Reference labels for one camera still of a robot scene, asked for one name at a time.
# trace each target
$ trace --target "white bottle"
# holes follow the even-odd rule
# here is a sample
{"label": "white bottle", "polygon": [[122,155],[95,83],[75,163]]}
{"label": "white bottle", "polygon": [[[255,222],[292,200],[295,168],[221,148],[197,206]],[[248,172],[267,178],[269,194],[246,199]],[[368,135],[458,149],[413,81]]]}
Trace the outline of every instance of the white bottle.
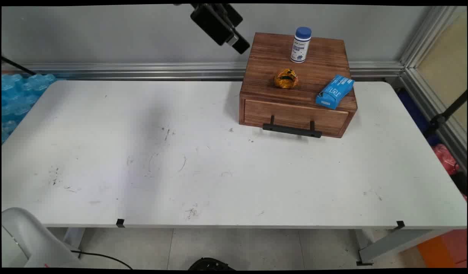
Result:
{"label": "white bottle", "polygon": [[305,62],[310,39],[312,39],[312,30],[310,28],[300,27],[296,29],[293,48],[291,49],[291,61],[295,63]]}

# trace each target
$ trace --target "wooden lid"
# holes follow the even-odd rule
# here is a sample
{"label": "wooden lid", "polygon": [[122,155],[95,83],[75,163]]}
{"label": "wooden lid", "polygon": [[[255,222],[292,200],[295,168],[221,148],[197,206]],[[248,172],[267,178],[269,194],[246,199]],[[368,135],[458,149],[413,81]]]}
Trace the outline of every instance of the wooden lid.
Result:
{"label": "wooden lid", "polygon": [[[344,41],[312,37],[307,60],[296,64],[290,60],[293,39],[293,35],[256,33],[241,93],[303,102],[326,109],[315,104],[315,97],[336,74],[351,77]],[[295,88],[280,89],[274,86],[275,74],[284,68],[291,68],[298,75],[300,83]],[[336,110],[357,110],[354,89],[342,98]]]}

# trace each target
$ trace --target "bottle label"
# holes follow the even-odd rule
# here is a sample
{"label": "bottle label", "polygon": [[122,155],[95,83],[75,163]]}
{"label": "bottle label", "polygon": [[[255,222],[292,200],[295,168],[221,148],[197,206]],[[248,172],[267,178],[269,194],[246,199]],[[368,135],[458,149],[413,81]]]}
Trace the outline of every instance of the bottle label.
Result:
{"label": "bottle label", "polygon": [[307,58],[308,44],[310,41],[293,40],[293,48],[291,49],[291,60],[294,62],[302,62]]}

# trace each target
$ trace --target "red bag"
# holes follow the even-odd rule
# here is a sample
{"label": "red bag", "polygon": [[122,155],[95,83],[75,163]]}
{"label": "red bag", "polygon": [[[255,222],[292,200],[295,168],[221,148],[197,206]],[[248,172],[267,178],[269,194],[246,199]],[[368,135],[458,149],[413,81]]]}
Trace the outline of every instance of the red bag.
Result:
{"label": "red bag", "polygon": [[453,175],[457,170],[459,170],[459,164],[452,157],[446,146],[438,144],[435,147],[432,147],[432,149],[449,175]]}

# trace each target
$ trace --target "table leg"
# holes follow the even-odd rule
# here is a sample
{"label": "table leg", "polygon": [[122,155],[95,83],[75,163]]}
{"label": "table leg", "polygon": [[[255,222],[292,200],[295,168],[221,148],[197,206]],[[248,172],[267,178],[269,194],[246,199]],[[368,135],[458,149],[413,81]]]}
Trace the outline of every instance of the table leg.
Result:
{"label": "table leg", "polygon": [[70,227],[63,237],[63,243],[70,249],[80,251],[80,243],[85,232],[84,227]]}
{"label": "table leg", "polygon": [[359,265],[371,264],[377,257],[388,253],[399,253],[449,230],[395,229],[387,236],[374,241],[367,230],[356,231],[359,243]]}

